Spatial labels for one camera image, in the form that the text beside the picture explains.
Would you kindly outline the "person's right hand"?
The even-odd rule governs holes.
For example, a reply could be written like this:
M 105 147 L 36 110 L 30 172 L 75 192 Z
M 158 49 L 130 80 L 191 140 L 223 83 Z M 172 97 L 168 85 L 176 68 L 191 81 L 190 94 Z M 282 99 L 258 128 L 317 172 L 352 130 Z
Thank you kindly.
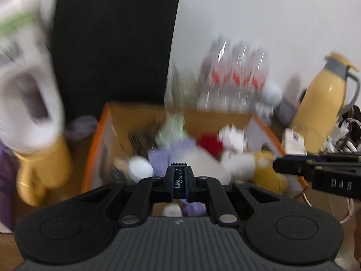
M 354 231 L 354 257 L 361 264 L 361 226 L 358 224 Z

